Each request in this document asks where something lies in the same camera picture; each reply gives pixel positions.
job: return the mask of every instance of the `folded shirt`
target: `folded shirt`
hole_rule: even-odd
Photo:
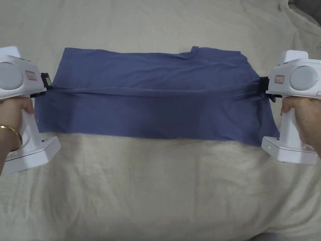
[[[36,98],[40,132],[236,140],[279,137],[259,76],[238,51],[181,54],[66,48]]]

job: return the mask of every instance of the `white plastic device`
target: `white plastic device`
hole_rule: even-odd
[[[0,100],[15,96],[30,97],[44,91],[47,89],[36,65],[22,59],[14,46],[0,48]],[[60,149],[57,137],[41,138],[34,115],[23,110],[20,133],[23,145],[8,155],[3,169],[5,174],[46,164]]]
[[[269,75],[267,94],[321,99],[321,60],[309,59],[304,51],[282,53],[279,65]],[[282,115],[280,138],[264,137],[262,148],[278,161],[315,165],[315,150],[301,142],[294,109]]]

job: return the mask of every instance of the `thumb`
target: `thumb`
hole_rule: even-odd
[[[281,114],[287,113],[291,110],[291,108],[295,108],[298,106],[300,100],[302,97],[296,97],[296,96],[290,96],[286,97],[282,101],[282,109],[281,109]]]

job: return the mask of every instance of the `cream fabric surface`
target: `cream fabric surface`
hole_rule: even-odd
[[[18,46],[52,78],[65,47],[240,50],[261,76],[288,49],[321,58],[321,29],[286,0],[3,0],[0,33],[0,47]],[[280,102],[272,108],[279,123]],[[236,142],[57,135],[49,164],[0,178],[0,240],[320,235],[319,166]]]

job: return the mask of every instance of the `gripper handle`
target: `gripper handle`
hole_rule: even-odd
[[[292,148],[302,149],[305,147],[305,144],[300,140],[294,108],[291,108],[288,113],[283,113],[282,115],[279,141],[285,146]]]
[[[20,134],[23,139],[24,148],[35,148],[42,142],[35,116],[33,114],[28,114],[24,110],[22,110],[22,127]]]

